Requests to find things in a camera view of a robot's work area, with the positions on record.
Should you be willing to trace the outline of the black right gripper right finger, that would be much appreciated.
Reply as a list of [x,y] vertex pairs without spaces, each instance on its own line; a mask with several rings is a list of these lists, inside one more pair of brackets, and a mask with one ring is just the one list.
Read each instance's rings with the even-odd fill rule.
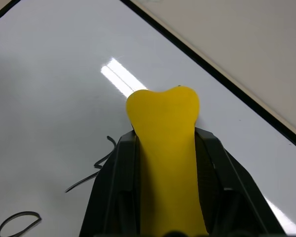
[[283,237],[249,172],[211,132],[195,129],[199,202],[211,237]]

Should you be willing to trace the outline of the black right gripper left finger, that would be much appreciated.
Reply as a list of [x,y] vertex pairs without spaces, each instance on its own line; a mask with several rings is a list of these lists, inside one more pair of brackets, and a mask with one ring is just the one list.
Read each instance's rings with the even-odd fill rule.
[[121,136],[97,174],[79,236],[139,236],[140,197],[140,144],[132,130]]

